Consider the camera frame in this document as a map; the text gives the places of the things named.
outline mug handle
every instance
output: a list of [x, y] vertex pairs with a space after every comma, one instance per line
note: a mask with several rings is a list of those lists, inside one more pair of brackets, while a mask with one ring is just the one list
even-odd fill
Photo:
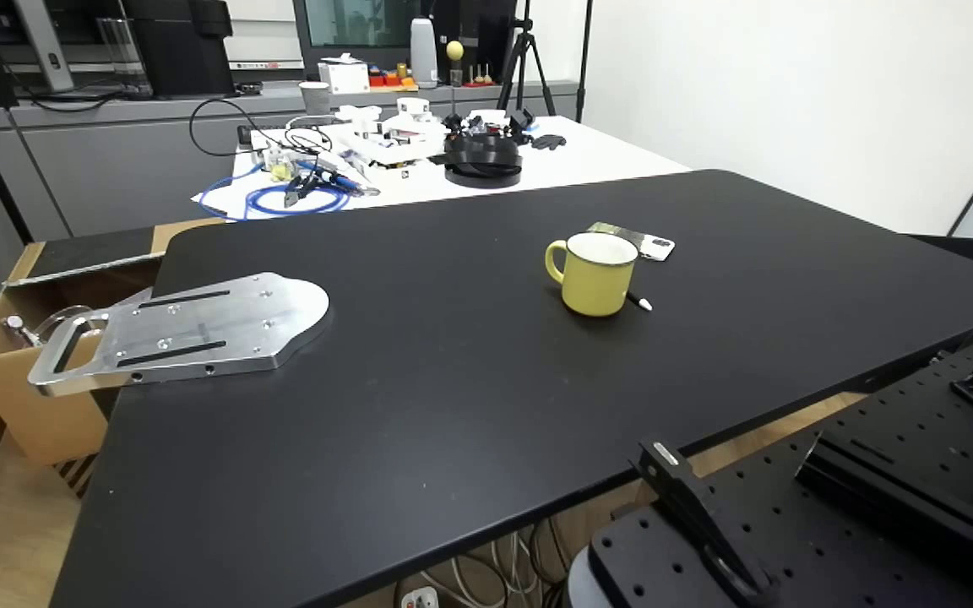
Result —
[[569, 249], [564, 240], [548, 244], [548, 249], [545, 249], [545, 266], [548, 266], [548, 272], [550, 272], [555, 282], [564, 282], [564, 272], [562, 272], [562, 266], [559, 266], [559, 261], [555, 261], [559, 249]]

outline tripod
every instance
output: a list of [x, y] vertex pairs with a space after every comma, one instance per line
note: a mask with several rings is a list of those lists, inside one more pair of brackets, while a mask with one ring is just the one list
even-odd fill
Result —
[[518, 109], [524, 110], [524, 66], [526, 66], [526, 50], [535, 53], [535, 66], [542, 72], [542, 88], [545, 88], [545, 100], [548, 100], [548, 115], [555, 110], [555, 93], [548, 85], [548, 72], [545, 72], [545, 56], [542, 56], [542, 45], [535, 41], [535, 21], [530, 21], [530, 0], [524, 4], [524, 21], [514, 21], [514, 45], [506, 50], [506, 64], [500, 73], [500, 93], [497, 93], [497, 109], [509, 109], [509, 93], [514, 93], [514, 72], [520, 64], [518, 73]]

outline yellow mug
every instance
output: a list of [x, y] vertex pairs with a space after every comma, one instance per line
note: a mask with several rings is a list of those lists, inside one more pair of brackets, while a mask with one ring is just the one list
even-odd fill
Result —
[[610, 317], [626, 308], [639, 249], [614, 233], [574, 233], [545, 249], [545, 266], [562, 282], [569, 312], [586, 317]]

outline wire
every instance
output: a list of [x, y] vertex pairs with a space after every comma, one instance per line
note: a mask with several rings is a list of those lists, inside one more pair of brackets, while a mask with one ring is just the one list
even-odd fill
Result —
[[265, 165], [256, 163], [256, 165], [251, 165], [251, 173], [239, 173], [239, 174], [230, 174], [230, 180], [224, 180], [224, 183], [214, 183], [208, 189], [202, 189], [202, 192], [197, 195], [197, 201], [202, 205], [214, 189], [225, 189], [225, 184], [233, 184], [233, 183], [239, 183], [239, 180], [248, 180], [248, 174], [255, 174], [255, 173], [259, 173], [259, 170], [265, 170]]
[[535, 575], [535, 567], [530, 567], [530, 582], [526, 582], [526, 583], [520, 582], [520, 551], [524, 551], [526, 559], [530, 559], [530, 546], [524, 542], [524, 537], [520, 537], [518, 531], [509, 535], [509, 546], [514, 546], [514, 559], [509, 559], [514, 572], [502, 567], [500, 551], [497, 551], [497, 540], [491, 540], [491, 559], [493, 559], [493, 567], [502, 575], [509, 594], [535, 594], [535, 592], [538, 592], [538, 575]]
[[291, 120], [285, 120], [285, 143], [287, 143], [291, 148], [296, 148], [296, 152], [306, 152], [306, 155], [330, 152], [333, 143], [330, 143], [330, 135], [326, 135], [318, 125], [305, 125], [305, 129], [302, 129], [302, 133], [313, 133], [318, 143], [306, 143], [306, 139], [293, 135], [293, 125], [296, 125], [296, 120], [306, 120], [306, 118], [330, 118], [330, 115], [293, 115]]
[[105, 93], [94, 93], [94, 99], [42, 99], [42, 93], [30, 93], [30, 100], [44, 110], [54, 110], [54, 115], [86, 115], [86, 110], [97, 110], [105, 109], [108, 100], [142, 100], [142, 99], [151, 99], [151, 93], [137, 93], [137, 92], [130, 92], [130, 88], [119, 88], [119, 92], [105, 92]]
[[448, 572], [453, 572], [456, 588], [458, 588], [474, 604], [502, 608], [502, 604], [506, 604], [506, 582], [502, 582], [502, 575], [493, 572], [485, 559], [481, 559], [481, 557], [474, 557], [474, 553], [467, 553], [467, 559], [482, 563], [482, 567], [500, 582], [500, 598], [497, 598], [497, 601], [481, 601], [481, 598], [470, 592], [470, 583], [463, 582], [458, 557], [448, 559]]
[[[485, 567], [497, 577], [497, 583], [500, 583], [500, 598], [497, 601], [474, 598], [456, 559], [476, 559], [481, 567]], [[418, 577], [429, 582], [436, 592], [448, 594], [463, 608], [502, 608], [506, 604], [502, 577], [500, 577], [500, 572], [491, 559], [482, 559], [476, 553], [463, 553], [463, 557], [453, 557], [448, 567], [453, 567], [456, 588], [442, 583], [429, 572], [418, 572]]]
[[[559, 557], [559, 563], [562, 563], [562, 577], [548, 575], [548, 567], [542, 563], [542, 551], [538, 551], [542, 531], [548, 531], [548, 537], [550, 537], [555, 557]], [[570, 559], [570, 557], [569, 557], [564, 542], [559, 540], [559, 522], [555, 522], [555, 517], [538, 520], [538, 522], [530, 528], [530, 572], [535, 572], [548, 588], [555, 588], [555, 583], [564, 582], [569, 559]]]
[[285, 192], [285, 195], [287, 195], [291, 184], [282, 183], [282, 184], [255, 189], [255, 192], [248, 195], [243, 218], [248, 218], [251, 210], [267, 214], [267, 216], [337, 214], [337, 210], [346, 210], [349, 198], [351, 198], [349, 192], [333, 192], [326, 205], [311, 205], [311, 210], [273, 210], [273, 205], [265, 205], [259, 198], [265, 198], [265, 195], [273, 195], [273, 192]]
[[238, 100], [230, 100], [230, 99], [202, 99], [202, 100], [190, 110], [190, 120], [185, 120], [185, 133], [190, 133], [190, 143], [194, 143], [197, 152], [214, 155], [214, 159], [233, 159], [233, 155], [238, 155], [238, 152], [220, 152], [220, 148], [206, 148], [206, 145], [197, 143], [197, 118], [199, 118], [199, 110], [208, 109], [208, 105], [225, 105], [225, 109], [239, 110], [255, 133], [259, 133], [259, 135], [271, 139], [273, 145], [287, 148], [287, 143], [267, 135], [243, 105], [238, 105]]

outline electronic equipment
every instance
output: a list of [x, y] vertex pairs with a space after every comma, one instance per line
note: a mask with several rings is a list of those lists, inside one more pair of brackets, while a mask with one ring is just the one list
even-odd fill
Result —
[[474, 189], [520, 183], [520, 148], [502, 110], [474, 110], [446, 135], [446, 180]]
[[429, 18], [412, 21], [412, 73], [418, 88], [439, 85], [439, 45]]

